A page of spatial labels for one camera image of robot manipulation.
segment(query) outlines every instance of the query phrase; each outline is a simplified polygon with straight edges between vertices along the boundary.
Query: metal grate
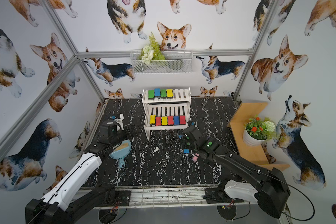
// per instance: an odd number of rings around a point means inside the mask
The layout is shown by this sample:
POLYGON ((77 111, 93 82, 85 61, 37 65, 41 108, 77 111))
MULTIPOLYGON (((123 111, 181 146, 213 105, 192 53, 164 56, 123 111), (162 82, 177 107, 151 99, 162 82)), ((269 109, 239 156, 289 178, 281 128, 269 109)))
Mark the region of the metal grate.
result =
POLYGON ((151 60, 150 64, 138 60, 141 50, 131 51, 131 62, 136 74, 172 74, 192 72, 192 49, 162 50, 166 60, 151 60))

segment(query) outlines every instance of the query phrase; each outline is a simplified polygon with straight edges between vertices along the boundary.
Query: flower pot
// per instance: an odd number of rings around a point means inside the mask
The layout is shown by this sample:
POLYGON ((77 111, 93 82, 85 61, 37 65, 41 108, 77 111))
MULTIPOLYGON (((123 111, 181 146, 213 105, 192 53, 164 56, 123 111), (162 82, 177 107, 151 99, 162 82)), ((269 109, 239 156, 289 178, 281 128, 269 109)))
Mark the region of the flower pot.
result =
POLYGON ((245 144, 248 146, 259 146, 261 143, 263 143, 265 140, 257 140, 249 135, 249 133, 244 129, 244 133, 242 134, 242 140, 245 144))

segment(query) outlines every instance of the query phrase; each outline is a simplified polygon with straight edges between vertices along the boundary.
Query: wire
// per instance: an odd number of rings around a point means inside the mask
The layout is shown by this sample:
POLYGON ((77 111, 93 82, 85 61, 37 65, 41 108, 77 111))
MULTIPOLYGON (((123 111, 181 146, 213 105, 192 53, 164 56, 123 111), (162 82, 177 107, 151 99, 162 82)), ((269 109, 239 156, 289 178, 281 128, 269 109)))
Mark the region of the wire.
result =
POLYGON ((307 199, 309 200, 310 204, 312 205, 313 213, 312 213, 312 216, 309 217, 308 219, 296 219, 296 218, 291 217, 291 216, 287 215, 286 213, 282 212, 284 215, 286 215, 287 217, 290 217, 290 218, 292 218, 292 219, 295 219, 295 220, 297 220, 297 221, 303 221, 303 222, 304 222, 304 221, 308 221, 308 220, 310 220, 310 219, 312 219, 312 218, 314 217, 314 215, 315 215, 315 207, 314 207, 314 204, 313 204, 312 201, 311 201, 311 200, 310 200, 304 193, 302 193, 299 189, 297 189, 296 187, 291 186, 290 184, 285 183, 285 182, 283 182, 283 181, 281 181, 281 180, 279 180, 279 179, 277 179, 277 178, 275 178, 275 177, 271 177, 271 176, 266 175, 266 174, 264 174, 264 173, 262 173, 262 172, 259 172, 258 170, 254 169, 254 168, 251 168, 251 167, 249 167, 248 165, 243 164, 243 163, 241 163, 240 161, 238 161, 238 160, 236 160, 236 159, 235 159, 235 161, 237 161, 238 163, 240 163, 241 165, 243 165, 243 166, 245 166, 245 167, 247 167, 247 168, 249 168, 249 169, 252 169, 252 170, 258 172, 258 174, 263 174, 263 175, 265 175, 265 176, 267 176, 267 177, 273 178, 273 179, 275 179, 275 180, 277 180, 277 181, 280 181, 280 182, 286 184, 287 186, 290 186, 290 187, 294 188, 295 190, 297 190, 298 192, 300 192, 302 195, 304 195, 305 198, 307 198, 307 199))
POLYGON ((239 217, 239 218, 236 218, 236 219, 233 219, 233 220, 237 220, 237 219, 247 217, 249 214, 250 214, 250 202, 249 202, 249 212, 245 216, 242 216, 242 217, 239 217))

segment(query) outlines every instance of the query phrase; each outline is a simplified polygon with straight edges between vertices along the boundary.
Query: metal edge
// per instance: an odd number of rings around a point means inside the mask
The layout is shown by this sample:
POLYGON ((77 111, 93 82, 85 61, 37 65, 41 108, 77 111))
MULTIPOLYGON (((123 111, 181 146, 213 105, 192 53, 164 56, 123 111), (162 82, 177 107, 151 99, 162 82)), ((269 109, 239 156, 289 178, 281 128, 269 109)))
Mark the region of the metal edge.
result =
POLYGON ((65 26, 63 25, 60 17, 56 13, 55 9, 53 8, 52 4, 49 0, 38 0, 44 11, 49 16, 50 20, 54 24, 55 28, 60 32, 62 38, 64 39, 65 43, 68 45, 68 48, 71 50, 73 55, 76 55, 78 50, 72 41, 70 35, 68 34, 65 26))
POLYGON ((267 34, 267 32, 269 31, 269 28, 270 28, 270 25, 272 23, 272 20, 274 19, 275 15, 277 13, 279 2, 280 2, 280 0, 273 0, 273 2, 270 2, 270 6, 269 6, 269 9, 268 9, 268 11, 266 13, 265 20, 263 22, 263 25, 262 25, 262 27, 260 29, 258 37, 257 37, 257 39, 255 41, 254 46, 253 46, 254 53, 249 57, 248 61, 246 62, 244 71, 242 73, 242 77, 239 80, 237 88, 235 89, 234 97, 233 97, 234 101, 237 100, 237 97, 239 96, 239 92, 242 89, 242 86, 243 86, 243 84, 245 82, 247 74, 250 71, 251 66, 253 65, 255 56, 256 56, 256 54, 257 54, 260 46, 262 45, 263 38, 267 34))
MULTIPOLYGON (((184 49, 173 50, 177 53, 186 52, 184 49)), ((193 56, 240 56, 253 55, 252 49, 231 49, 231 50, 192 50, 193 56)), ((131 51, 92 51, 78 52, 78 58, 129 58, 131 51)))
POLYGON ((7 155, 16 141, 20 138, 26 128, 30 125, 36 115, 47 103, 49 98, 54 94, 57 88, 65 80, 67 75, 72 71, 78 63, 77 56, 72 56, 62 70, 49 83, 48 86, 40 93, 34 102, 25 110, 20 118, 14 123, 8 132, 0 139, 0 162, 7 155))
POLYGON ((90 83, 90 85, 94 89, 94 92, 99 97, 99 100, 103 103, 106 99, 103 96, 101 90, 99 89, 97 83, 94 81, 92 75, 90 74, 90 71, 88 70, 85 62, 83 62, 83 59, 79 59, 79 65, 81 67, 82 72, 85 74, 86 78, 88 79, 88 82, 90 83))

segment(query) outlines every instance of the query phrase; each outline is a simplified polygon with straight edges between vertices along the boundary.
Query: table surface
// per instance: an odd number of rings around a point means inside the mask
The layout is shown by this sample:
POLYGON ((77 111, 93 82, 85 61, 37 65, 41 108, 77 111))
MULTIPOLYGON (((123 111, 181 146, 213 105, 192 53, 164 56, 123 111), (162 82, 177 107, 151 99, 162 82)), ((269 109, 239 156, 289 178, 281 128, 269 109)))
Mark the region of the table surface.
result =
MULTIPOLYGON (((226 127, 235 111, 230 97, 192 98, 191 118, 203 135, 218 139, 237 153, 233 134, 226 127)), ((124 125, 141 125, 138 136, 131 141, 132 151, 125 158, 126 166, 120 169, 118 160, 105 158, 83 187, 94 187, 100 182, 115 186, 218 184, 224 178, 232 178, 222 165, 205 159, 193 162, 192 152, 184 154, 182 140, 178 138, 182 129, 152 131, 148 141, 143 130, 145 113, 141 99, 109 100, 101 121, 114 113, 124 115, 124 125)), ((93 141, 98 140, 98 133, 99 129, 93 141)))

